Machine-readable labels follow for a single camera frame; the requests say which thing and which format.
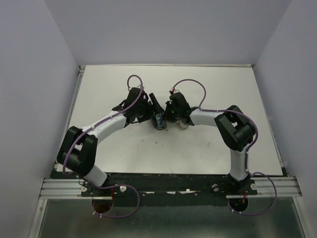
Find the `black plastic part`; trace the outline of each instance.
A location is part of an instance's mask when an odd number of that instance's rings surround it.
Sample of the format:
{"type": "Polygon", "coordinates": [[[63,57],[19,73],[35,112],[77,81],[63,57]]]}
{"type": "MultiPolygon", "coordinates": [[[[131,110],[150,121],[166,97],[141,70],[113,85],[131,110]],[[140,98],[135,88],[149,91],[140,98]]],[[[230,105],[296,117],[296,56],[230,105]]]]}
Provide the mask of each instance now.
{"type": "MultiPolygon", "coordinates": [[[[71,145],[82,133],[82,129],[79,129],[75,126],[72,126],[67,130],[65,138],[57,154],[57,162],[60,164],[64,163],[71,145]]],[[[84,135],[77,143],[78,145],[82,144],[81,150],[76,148],[72,150],[66,167],[82,177],[86,176],[95,164],[97,143],[98,139],[94,135],[84,135]]]]}
{"type": "MultiPolygon", "coordinates": [[[[228,109],[242,113],[236,105],[228,109]]],[[[247,144],[253,141],[255,128],[246,117],[236,113],[225,112],[218,115],[214,120],[224,143],[230,149],[242,151],[247,144]]]]}
{"type": "Polygon", "coordinates": [[[177,92],[169,96],[169,100],[166,102],[165,118],[168,121],[181,120],[184,124],[193,125],[189,115],[196,108],[189,106],[184,95],[177,92]]]}
{"type": "MultiPolygon", "coordinates": [[[[140,88],[131,88],[127,99],[118,106],[114,107],[112,110],[120,112],[123,109],[126,109],[136,100],[140,93],[140,90],[140,88]]],[[[154,112],[152,111],[151,105],[149,104],[148,100],[148,95],[144,91],[142,91],[138,101],[127,112],[124,113],[124,116],[127,118],[126,126],[133,123],[135,119],[137,119],[139,123],[151,119],[154,112]]]]}
{"type": "MultiPolygon", "coordinates": [[[[236,190],[232,190],[228,175],[169,175],[169,174],[108,174],[108,179],[103,186],[115,184],[128,184],[135,187],[140,195],[140,206],[226,206],[227,195],[243,195],[244,190],[248,195],[256,195],[257,192],[251,189],[253,180],[236,190]],[[218,191],[212,186],[217,184],[218,191]],[[181,193],[190,189],[192,193],[181,193]]],[[[135,192],[127,188],[121,192],[114,188],[114,206],[129,207],[135,206],[135,192]]],[[[97,189],[88,185],[84,197],[111,196],[111,190],[97,189]]]]}
{"type": "Polygon", "coordinates": [[[151,117],[152,125],[155,129],[162,130],[166,128],[166,120],[164,118],[164,109],[158,103],[153,93],[149,94],[151,99],[151,110],[154,113],[151,117]]]}
{"type": "Polygon", "coordinates": [[[248,199],[236,198],[229,199],[230,206],[237,212],[243,212],[248,208],[249,202],[248,199]]]}

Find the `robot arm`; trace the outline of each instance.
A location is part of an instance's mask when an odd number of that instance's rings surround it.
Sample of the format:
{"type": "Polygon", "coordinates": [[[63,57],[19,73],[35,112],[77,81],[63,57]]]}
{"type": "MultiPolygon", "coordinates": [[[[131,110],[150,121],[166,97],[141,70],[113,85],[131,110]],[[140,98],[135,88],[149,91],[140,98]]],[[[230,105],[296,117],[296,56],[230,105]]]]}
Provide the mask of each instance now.
{"type": "MultiPolygon", "coordinates": [[[[217,113],[191,108],[180,92],[173,93],[166,103],[165,116],[169,121],[181,120],[186,125],[209,125],[219,129],[225,144],[230,148],[230,176],[237,182],[249,179],[246,148],[253,141],[255,129],[242,115],[235,113],[217,113]]],[[[237,106],[228,108],[240,112],[237,106]]]]}
{"type": "Polygon", "coordinates": [[[117,107],[114,107],[106,117],[98,122],[83,128],[75,126],[69,128],[58,152],[57,162],[63,164],[74,141],[84,131],[93,128],[77,142],[77,146],[75,146],[68,158],[66,167],[93,184],[102,186],[107,178],[107,174],[95,165],[97,145],[100,142],[115,131],[123,129],[131,123],[141,123],[150,119],[157,129],[166,126],[164,121],[158,121],[159,116],[162,118],[162,110],[160,110],[161,107],[156,101],[154,94],[150,94],[151,101],[149,101],[149,97],[144,91],[142,91],[139,100],[129,110],[112,118],[114,114],[130,106],[136,100],[140,90],[140,88],[131,88],[127,99],[117,107]]]}

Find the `gray wall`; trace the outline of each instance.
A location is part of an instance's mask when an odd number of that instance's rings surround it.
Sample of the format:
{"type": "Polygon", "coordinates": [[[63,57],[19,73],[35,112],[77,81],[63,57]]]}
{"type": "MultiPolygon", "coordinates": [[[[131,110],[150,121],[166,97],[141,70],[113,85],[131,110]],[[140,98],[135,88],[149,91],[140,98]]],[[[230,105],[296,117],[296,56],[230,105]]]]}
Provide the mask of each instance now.
{"type": "Polygon", "coordinates": [[[283,161],[296,175],[317,234],[317,1],[293,0],[255,74],[283,161]]]}
{"type": "Polygon", "coordinates": [[[46,0],[79,64],[255,63],[291,0],[46,0]]]}
{"type": "Polygon", "coordinates": [[[0,237],[27,237],[52,169],[77,63],[43,0],[0,7],[0,237]]]}

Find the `purple cable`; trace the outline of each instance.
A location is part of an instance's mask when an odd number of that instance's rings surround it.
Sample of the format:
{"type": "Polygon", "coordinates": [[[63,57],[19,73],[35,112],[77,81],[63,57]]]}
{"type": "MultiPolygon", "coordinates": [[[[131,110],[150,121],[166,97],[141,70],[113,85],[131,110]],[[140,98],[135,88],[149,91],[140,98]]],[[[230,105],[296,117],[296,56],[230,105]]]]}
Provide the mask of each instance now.
{"type": "Polygon", "coordinates": [[[92,184],[92,186],[94,186],[94,187],[96,187],[98,189],[111,189],[111,188],[114,188],[114,187],[125,186],[125,187],[129,187],[129,188],[133,189],[135,191],[135,193],[137,194],[137,197],[138,197],[138,202],[137,202],[137,205],[136,205],[135,209],[132,212],[128,213],[127,215],[123,215],[123,216],[109,216],[109,215],[106,215],[104,213],[98,213],[98,212],[94,211],[94,213],[96,213],[99,216],[101,215],[103,217],[116,218],[116,219],[127,218],[127,217],[133,215],[139,208],[140,195],[139,195],[137,189],[135,187],[133,187],[133,186],[130,186],[130,185],[127,185],[127,184],[113,185],[113,186],[108,186],[108,187],[99,187],[99,186],[96,186],[96,185],[92,184]]]}
{"type": "MultiPolygon", "coordinates": [[[[250,117],[248,117],[247,115],[245,115],[245,114],[243,114],[243,113],[240,113],[240,112],[233,111],[233,110],[228,110],[228,109],[221,109],[221,110],[202,109],[202,104],[203,104],[203,102],[204,102],[204,100],[205,100],[205,98],[206,98],[206,94],[207,94],[206,88],[204,87],[204,85],[203,85],[201,82],[199,82],[199,81],[197,81],[197,80],[194,80],[194,79],[187,78],[187,79],[182,79],[182,80],[178,81],[178,82],[173,86],[173,89],[175,90],[175,87],[176,87],[179,83],[184,82],[184,81],[193,81],[193,82],[196,82],[196,83],[198,83],[198,84],[203,88],[203,90],[204,90],[204,97],[203,97],[203,99],[201,100],[201,102],[199,103],[199,106],[198,106],[198,108],[199,108],[200,111],[202,111],[202,112],[211,112],[211,113],[224,113],[224,112],[235,113],[235,114],[239,114],[239,115],[244,116],[245,118],[247,118],[247,119],[252,123],[252,125],[254,126],[254,129],[255,129],[255,132],[256,132],[256,137],[255,137],[255,139],[252,141],[252,143],[246,148],[246,156],[248,157],[248,152],[249,152],[250,148],[256,143],[256,141],[258,140],[258,137],[259,137],[259,130],[258,130],[258,127],[257,127],[257,125],[255,124],[255,122],[254,122],[250,117]]],[[[269,211],[272,210],[273,207],[275,206],[276,201],[277,201],[277,191],[276,191],[276,187],[275,187],[274,182],[273,182],[267,175],[265,175],[265,174],[263,174],[263,173],[261,173],[261,172],[254,172],[253,174],[251,174],[251,177],[253,177],[255,174],[260,174],[260,175],[266,177],[266,178],[272,183],[273,188],[274,188],[274,192],[275,192],[275,200],[274,200],[274,202],[272,203],[272,205],[271,205],[268,209],[266,209],[266,210],[263,211],[263,212],[259,212],[259,213],[255,213],[255,214],[249,214],[249,213],[240,213],[240,212],[237,212],[237,211],[233,210],[232,207],[230,206],[229,200],[228,200],[228,207],[230,208],[230,210],[232,210],[232,212],[234,212],[234,213],[236,213],[236,214],[244,215],[244,216],[258,216],[258,215],[262,215],[262,214],[264,214],[264,213],[266,213],[266,212],[269,212],[269,211]]]]}
{"type": "MultiPolygon", "coordinates": [[[[133,103],[132,103],[131,105],[129,105],[127,108],[125,108],[125,109],[123,109],[122,111],[120,111],[120,112],[114,114],[112,117],[107,117],[107,118],[101,120],[100,122],[96,123],[96,124],[94,125],[94,127],[97,127],[97,126],[101,125],[102,123],[104,123],[105,121],[107,121],[107,120],[109,120],[109,119],[111,119],[111,118],[113,118],[113,117],[116,117],[116,116],[119,115],[119,114],[124,113],[125,111],[127,111],[127,110],[129,110],[131,107],[133,107],[134,104],[136,104],[136,102],[139,100],[139,98],[141,97],[142,92],[143,92],[143,82],[142,82],[142,79],[141,79],[138,75],[132,74],[130,77],[128,77],[128,80],[127,80],[128,86],[129,86],[129,80],[130,80],[132,77],[137,77],[137,78],[140,80],[140,83],[141,83],[141,90],[140,90],[139,95],[137,96],[137,98],[136,98],[136,99],[133,101],[133,103]]],[[[65,168],[66,168],[66,165],[67,165],[67,161],[68,161],[68,159],[69,159],[69,156],[70,156],[71,152],[72,152],[73,149],[75,148],[75,145],[77,144],[77,142],[78,142],[85,134],[87,134],[89,131],[93,130],[94,127],[91,127],[91,128],[89,128],[89,129],[87,129],[86,131],[84,131],[83,133],[81,133],[81,134],[78,136],[78,138],[74,141],[74,143],[71,145],[71,147],[70,147],[70,149],[69,149],[69,151],[67,152],[67,155],[66,155],[66,157],[65,157],[64,163],[63,163],[63,173],[64,173],[64,174],[65,174],[65,168]]],[[[91,183],[91,185],[94,186],[94,187],[96,187],[96,188],[98,188],[98,189],[110,189],[110,188],[114,188],[114,187],[126,186],[126,187],[129,187],[129,188],[133,189],[133,190],[135,191],[135,193],[137,194],[137,197],[138,197],[138,202],[137,202],[137,205],[136,205],[135,209],[134,209],[132,212],[130,212],[129,214],[127,214],[127,215],[123,215],[123,216],[109,216],[109,215],[105,215],[105,214],[99,214],[99,213],[97,213],[97,212],[96,212],[96,214],[102,215],[103,217],[108,217],[108,218],[126,218],[126,217],[129,217],[129,216],[133,215],[133,214],[138,210],[139,205],[140,205],[140,195],[139,195],[137,189],[134,188],[133,186],[130,186],[130,185],[127,185],[127,184],[121,184],[121,185],[113,185],[113,186],[108,186],[108,187],[99,187],[99,186],[94,185],[93,183],[91,183]]]]}
{"type": "Polygon", "coordinates": [[[137,78],[140,80],[140,82],[141,82],[141,90],[140,90],[139,95],[137,96],[137,98],[136,98],[136,99],[133,101],[133,103],[132,103],[131,105],[129,105],[127,108],[125,108],[125,109],[123,109],[122,111],[120,111],[120,112],[114,114],[112,117],[107,117],[107,118],[101,120],[100,122],[96,123],[93,127],[87,129],[86,131],[84,131],[83,133],[81,133],[81,134],[77,137],[77,139],[76,139],[76,140],[74,141],[74,143],[71,145],[71,147],[69,148],[69,151],[68,151],[67,154],[66,154],[66,157],[65,157],[65,160],[64,160],[64,163],[63,163],[63,170],[62,170],[62,171],[63,171],[63,174],[66,174],[65,168],[66,168],[66,165],[67,165],[67,162],[68,162],[68,159],[69,159],[69,156],[70,156],[71,152],[72,152],[73,149],[75,148],[77,142],[78,142],[85,134],[87,134],[88,132],[92,131],[92,130],[94,129],[94,127],[97,127],[97,126],[99,126],[100,124],[104,123],[105,121],[107,121],[107,120],[109,120],[109,119],[111,119],[111,118],[114,118],[114,117],[116,117],[117,115],[122,114],[122,113],[124,113],[125,111],[129,110],[129,109],[130,109],[131,107],[133,107],[134,104],[136,104],[136,102],[139,100],[139,98],[141,97],[141,94],[142,94],[142,92],[143,92],[143,82],[142,82],[142,79],[140,78],[140,76],[138,76],[138,75],[136,75],[136,74],[132,74],[130,77],[128,77],[128,80],[127,80],[128,85],[129,85],[129,80],[130,80],[132,77],[137,77],[137,78]]]}
{"type": "Polygon", "coordinates": [[[251,177],[253,177],[255,174],[259,174],[259,175],[262,175],[262,176],[266,177],[272,183],[273,188],[274,188],[274,194],[275,194],[274,201],[273,201],[272,205],[269,208],[267,208],[266,210],[264,210],[262,212],[259,212],[259,213],[242,213],[242,212],[238,212],[238,211],[234,210],[230,206],[229,199],[228,199],[228,202],[227,202],[228,207],[233,213],[239,214],[239,215],[242,215],[242,216],[252,216],[252,217],[253,216],[259,216],[259,215],[263,215],[266,212],[271,211],[274,208],[274,206],[276,205],[276,202],[277,202],[277,191],[276,191],[276,187],[275,187],[274,182],[269,178],[269,176],[267,176],[267,175],[265,175],[265,174],[263,174],[261,172],[254,172],[253,174],[251,174],[251,177]]]}
{"type": "Polygon", "coordinates": [[[246,153],[247,153],[247,152],[251,149],[251,147],[256,143],[256,141],[258,140],[258,137],[259,137],[259,130],[258,130],[258,127],[257,127],[257,125],[255,124],[255,122],[254,122],[250,117],[248,117],[247,115],[245,115],[245,114],[243,114],[243,113],[240,113],[240,112],[233,111],[233,110],[229,110],[229,109],[221,109],[221,110],[202,109],[202,104],[203,104],[203,102],[204,102],[204,100],[205,100],[205,98],[206,98],[206,94],[207,94],[207,91],[206,91],[205,86],[204,86],[201,82],[199,82],[199,81],[197,81],[197,80],[187,78],[187,79],[182,79],[182,80],[178,81],[178,82],[173,86],[173,89],[175,89],[175,87],[176,87],[179,83],[184,82],[184,81],[193,81],[193,82],[195,82],[195,83],[198,83],[198,84],[203,88],[203,90],[204,90],[204,97],[203,97],[203,99],[201,100],[201,102],[200,102],[199,105],[198,105],[198,109],[199,109],[200,111],[202,111],[202,112],[211,112],[211,113],[225,113],[225,112],[227,112],[227,113],[235,113],[235,114],[239,114],[239,115],[244,116],[246,119],[248,119],[248,120],[252,123],[252,125],[254,126],[254,129],[255,129],[255,131],[256,131],[256,138],[255,138],[255,139],[252,141],[252,143],[246,148],[246,153]]]}

